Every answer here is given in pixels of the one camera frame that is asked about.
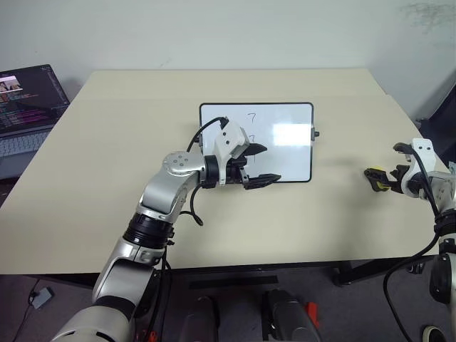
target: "whiteboard frame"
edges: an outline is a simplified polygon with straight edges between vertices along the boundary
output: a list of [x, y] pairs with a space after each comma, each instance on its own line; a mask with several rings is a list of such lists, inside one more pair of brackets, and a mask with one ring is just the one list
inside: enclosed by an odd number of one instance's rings
[[[312, 180], [312, 162], [314, 159], [314, 141], [315, 141], [315, 127], [314, 127], [314, 105], [311, 102], [204, 102], [201, 105], [199, 105], [199, 127], [202, 127], [202, 117], [201, 117], [201, 108], [203, 105], [310, 105], [311, 106], [311, 152], [310, 152], [310, 163], [309, 163], [309, 179], [308, 180], [285, 180], [281, 181], [278, 180], [274, 183], [308, 183]], [[202, 150], [202, 132], [198, 137], [198, 145], [199, 148], [201, 149], [201, 153], [203, 153]]]

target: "beige tabletop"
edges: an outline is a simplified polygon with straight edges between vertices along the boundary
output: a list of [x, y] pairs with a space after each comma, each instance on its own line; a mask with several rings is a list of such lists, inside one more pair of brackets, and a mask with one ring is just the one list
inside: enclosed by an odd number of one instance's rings
[[403, 257], [432, 239], [427, 202], [363, 176], [405, 164], [392, 146], [420, 137], [367, 70], [96, 71], [0, 208], [0, 274], [100, 271], [201, 103], [281, 101], [314, 105], [312, 180], [201, 190], [204, 226], [178, 219], [173, 267]]

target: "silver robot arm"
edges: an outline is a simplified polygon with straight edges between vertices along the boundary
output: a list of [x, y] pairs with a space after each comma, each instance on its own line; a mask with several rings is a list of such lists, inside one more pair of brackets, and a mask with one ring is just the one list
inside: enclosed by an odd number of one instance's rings
[[[411, 145], [398, 143], [394, 150], [405, 154], [410, 162], [410, 166], [398, 165], [391, 172], [395, 181], [390, 181], [386, 173], [378, 169], [367, 169], [364, 174], [376, 192], [392, 189], [432, 203], [439, 254], [432, 264], [430, 293], [436, 301], [448, 305], [456, 337], [456, 175], [435, 171], [436, 156], [428, 139], [413, 139]], [[430, 183], [428, 191], [425, 177]]]
[[146, 185], [126, 232], [98, 277], [93, 305], [79, 311], [52, 341], [131, 341], [133, 317], [141, 300], [151, 297], [148, 292], [152, 288], [154, 267], [174, 235], [172, 226], [187, 194], [196, 187], [212, 188], [228, 183], [254, 189], [280, 178], [271, 174], [255, 178], [246, 175], [245, 157], [266, 148], [251, 144], [235, 122], [226, 118], [220, 122], [222, 130], [214, 142], [214, 155], [174, 152], [166, 156], [161, 170]]

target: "laptop keyboard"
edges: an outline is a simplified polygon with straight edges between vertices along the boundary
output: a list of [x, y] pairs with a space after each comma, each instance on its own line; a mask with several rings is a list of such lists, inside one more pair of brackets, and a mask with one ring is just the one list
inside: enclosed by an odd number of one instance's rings
[[0, 140], [0, 157], [37, 151], [48, 136], [48, 133], [42, 132]]

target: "laptop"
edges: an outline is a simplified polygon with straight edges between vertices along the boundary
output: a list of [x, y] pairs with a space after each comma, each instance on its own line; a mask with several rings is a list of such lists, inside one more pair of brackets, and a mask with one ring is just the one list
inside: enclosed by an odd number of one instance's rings
[[0, 180], [22, 174], [69, 104], [48, 64], [0, 71]]

